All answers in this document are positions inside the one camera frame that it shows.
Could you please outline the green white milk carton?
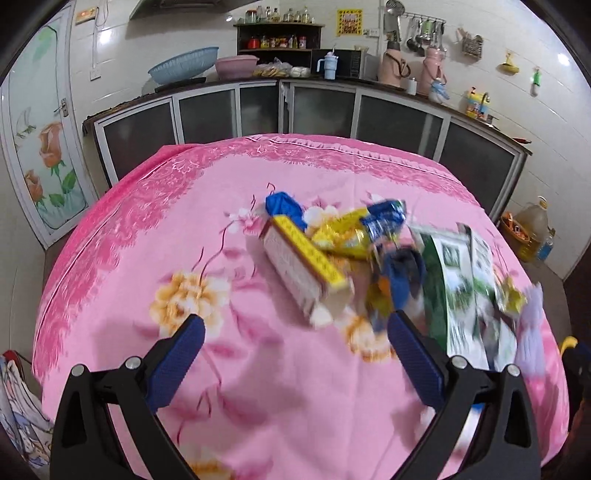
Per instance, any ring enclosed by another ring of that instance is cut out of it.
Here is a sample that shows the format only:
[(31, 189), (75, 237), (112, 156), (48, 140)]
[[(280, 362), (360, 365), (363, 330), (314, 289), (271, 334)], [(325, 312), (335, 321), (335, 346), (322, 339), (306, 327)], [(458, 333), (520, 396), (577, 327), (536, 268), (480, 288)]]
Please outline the green white milk carton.
[(426, 268), (423, 283), (429, 335), (450, 356), (477, 369), (502, 371), (517, 353), (513, 326), (498, 306), (490, 246), (471, 227), (456, 232), (410, 228)]

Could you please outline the white and yellow carton box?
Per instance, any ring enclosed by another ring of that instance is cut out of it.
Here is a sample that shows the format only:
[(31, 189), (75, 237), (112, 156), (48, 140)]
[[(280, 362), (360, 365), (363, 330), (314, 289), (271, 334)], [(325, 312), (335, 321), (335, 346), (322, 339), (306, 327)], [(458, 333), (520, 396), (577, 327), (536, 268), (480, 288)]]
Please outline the white and yellow carton box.
[(260, 239), (271, 265), (311, 327), (334, 323), (353, 300), (353, 280), (286, 215), (270, 217)]

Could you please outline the blue snack wrapper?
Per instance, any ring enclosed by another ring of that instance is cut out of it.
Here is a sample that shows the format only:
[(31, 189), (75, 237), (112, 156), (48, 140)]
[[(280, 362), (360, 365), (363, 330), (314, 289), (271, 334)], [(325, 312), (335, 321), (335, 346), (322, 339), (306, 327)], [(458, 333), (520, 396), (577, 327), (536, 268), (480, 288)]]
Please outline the blue snack wrapper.
[(382, 240), (394, 240), (401, 232), (406, 218), (405, 201), (384, 200), (370, 205), (368, 214), (363, 216), (361, 223), (366, 229), (370, 241), (377, 243)]

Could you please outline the blue glove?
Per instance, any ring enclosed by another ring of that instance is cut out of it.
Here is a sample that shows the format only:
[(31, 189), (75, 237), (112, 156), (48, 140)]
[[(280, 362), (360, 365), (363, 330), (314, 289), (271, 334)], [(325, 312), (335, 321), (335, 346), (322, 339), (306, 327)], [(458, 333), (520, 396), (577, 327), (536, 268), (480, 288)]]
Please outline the blue glove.
[(304, 209), (286, 192), (274, 192), (266, 196), (266, 213), (271, 217), (287, 216), (301, 231), (308, 228), (307, 222), (304, 221)]

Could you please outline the brown trash bucket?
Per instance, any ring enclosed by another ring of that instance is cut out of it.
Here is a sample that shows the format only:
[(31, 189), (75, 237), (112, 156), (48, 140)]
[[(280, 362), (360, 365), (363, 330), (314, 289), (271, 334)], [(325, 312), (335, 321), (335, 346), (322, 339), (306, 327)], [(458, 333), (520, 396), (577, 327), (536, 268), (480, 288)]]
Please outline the brown trash bucket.
[(499, 228), (502, 236), (510, 245), (527, 245), (530, 241), (530, 236), (526, 230), (515, 220), (510, 212), (505, 212), (499, 222)]

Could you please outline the kitchen counter cabinet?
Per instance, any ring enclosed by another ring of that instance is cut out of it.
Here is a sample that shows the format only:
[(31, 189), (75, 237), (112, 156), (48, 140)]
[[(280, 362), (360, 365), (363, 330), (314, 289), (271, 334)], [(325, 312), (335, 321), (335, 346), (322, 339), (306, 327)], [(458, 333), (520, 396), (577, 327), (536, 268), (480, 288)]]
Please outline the kitchen counter cabinet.
[(505, 211), (531, 151), (447, 106), (369, 81), (249, 79), (161, 87), (88, 117), (107, 184), (160, 147), (256, 134), (342, 137), (445, 166), (491, 220)]

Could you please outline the pink floral tablecloth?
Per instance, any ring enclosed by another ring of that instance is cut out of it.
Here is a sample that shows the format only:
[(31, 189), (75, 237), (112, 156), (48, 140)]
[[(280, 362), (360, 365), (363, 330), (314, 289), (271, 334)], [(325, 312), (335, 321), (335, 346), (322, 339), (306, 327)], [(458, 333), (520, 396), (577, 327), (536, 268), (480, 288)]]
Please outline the pink floral tablecloth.
[[(266, 196), (303, 231), (406, 202), (366, 260), (322, 251), (353, 280), (311, 327), (263, 250)], [(502, 371), (429, 335), (410, 228), (474, 229), (490, 246), (517, 353)], [(533, 284), (474, 195), (422, 156), (356, 140), (253, 135), (165, 146), (83, 216), (48, 277), (33, 371), (54, 423), (54, 479), (536, 479), (568, 436), (567, 380)], [(445, 403), (419, 398), (388, 339), (403, 310), (445, 365)], [(170, 404), (146, 403), (145, 356), (190, 315), (205, 339)]]

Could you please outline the glass door with flowers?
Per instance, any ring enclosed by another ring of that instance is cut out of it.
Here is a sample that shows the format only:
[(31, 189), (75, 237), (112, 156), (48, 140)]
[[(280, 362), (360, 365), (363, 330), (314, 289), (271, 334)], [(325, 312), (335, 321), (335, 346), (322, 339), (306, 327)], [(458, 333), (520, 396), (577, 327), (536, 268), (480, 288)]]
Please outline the glass door with flowers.
[(19, 203), (48, 249), (97, 201), (71, 96), (69, 1), (32, 36), (1, 84), (1, 145)]

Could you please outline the pink plastic basin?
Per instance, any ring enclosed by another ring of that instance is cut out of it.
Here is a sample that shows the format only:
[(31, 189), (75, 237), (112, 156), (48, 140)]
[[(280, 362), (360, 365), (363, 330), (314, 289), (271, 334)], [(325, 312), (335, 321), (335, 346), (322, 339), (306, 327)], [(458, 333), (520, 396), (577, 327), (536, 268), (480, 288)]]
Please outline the pink plastic basin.
[(236, 55), (219, 58), (215, 70), (219, 80), (238, 80), (252, 77), (259, 58), (253, 55)]

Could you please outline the pink thermos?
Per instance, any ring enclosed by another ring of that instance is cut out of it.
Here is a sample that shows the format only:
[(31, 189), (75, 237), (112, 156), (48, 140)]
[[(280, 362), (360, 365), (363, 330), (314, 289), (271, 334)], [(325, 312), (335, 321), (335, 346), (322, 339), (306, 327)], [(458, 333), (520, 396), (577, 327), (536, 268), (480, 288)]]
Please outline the pink thermos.
[(411, 68), (402, 56), (400, 43), (389, 40), (378, 73), (379, 82), (401, 88), (403, 80), (407, 79), (410, 75)]
[(444, 55), (441, 50), (435, 47), (428, 47), (423, 60), (423, 69), (418, 81), (417, 93), (428, 96), (431, 85), (435, 80), (447, 84), (447, 77), (444, 72)]

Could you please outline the pink thermos left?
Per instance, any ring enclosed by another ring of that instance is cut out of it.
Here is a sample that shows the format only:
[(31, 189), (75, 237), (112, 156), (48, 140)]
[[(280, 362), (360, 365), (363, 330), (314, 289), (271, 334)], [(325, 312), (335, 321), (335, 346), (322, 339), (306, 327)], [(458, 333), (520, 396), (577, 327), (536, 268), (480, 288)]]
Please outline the pink thermos left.
[(411, 68), (402, 56), (400, 43), (389, 40), (378, 73), (379, 82), (401, 88), (403, 80), (407, 79), (410, 75)]

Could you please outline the microwave oven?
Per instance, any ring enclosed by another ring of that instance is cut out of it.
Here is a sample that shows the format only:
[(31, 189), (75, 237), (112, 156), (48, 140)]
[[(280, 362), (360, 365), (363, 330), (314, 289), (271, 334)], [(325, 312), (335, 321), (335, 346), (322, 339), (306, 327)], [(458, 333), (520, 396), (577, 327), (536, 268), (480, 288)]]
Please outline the microwave oven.
[[(324, 75), (324, 58), (330, 49), (314, 49), (311, 51), (311, 73)], [(355, 78), (373, 80), (377, 77), (375, 57), (363, 50), (335, 49), (338, 57), (336, 78)]]

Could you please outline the light blue lidded cup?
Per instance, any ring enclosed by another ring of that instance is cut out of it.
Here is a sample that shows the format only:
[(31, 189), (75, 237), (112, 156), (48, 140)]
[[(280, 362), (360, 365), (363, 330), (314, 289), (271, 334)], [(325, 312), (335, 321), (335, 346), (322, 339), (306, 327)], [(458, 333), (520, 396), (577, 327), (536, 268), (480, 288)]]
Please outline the light blue lidded cup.
[(325, 80), (335, 80), (337, 77), (339, 57), (335, 55), (335, 51), (331, 50), (324, 57), (318, 59), (317, 71), (322, 72)]

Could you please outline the hanging utensil rack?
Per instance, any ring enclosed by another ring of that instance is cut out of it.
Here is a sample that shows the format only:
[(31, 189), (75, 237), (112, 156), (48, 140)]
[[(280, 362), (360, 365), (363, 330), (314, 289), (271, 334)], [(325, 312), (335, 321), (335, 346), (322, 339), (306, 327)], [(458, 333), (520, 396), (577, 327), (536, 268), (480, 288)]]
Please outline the hanging utensil rack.
[(446, 21), (441, 18), (408, 12), (401, 1), (386, 0), (383, 7), (383, 31), (388, 47), (426, 57), (435, 49), (443, 58), (447, 48), (443, 44)]

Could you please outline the dark spice shelf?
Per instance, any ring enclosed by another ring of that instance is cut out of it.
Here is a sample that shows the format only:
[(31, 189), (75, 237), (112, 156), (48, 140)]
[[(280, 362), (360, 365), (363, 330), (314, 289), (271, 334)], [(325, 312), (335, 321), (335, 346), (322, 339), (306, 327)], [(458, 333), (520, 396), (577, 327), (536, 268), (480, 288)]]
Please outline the dark spice shelf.
[(252, 55), (259, 63), (275, 59), (291, 66), (311, 68), (315, 50), (321, 49), (324, 24), (297, 22), (235, 23), (236, 52)]

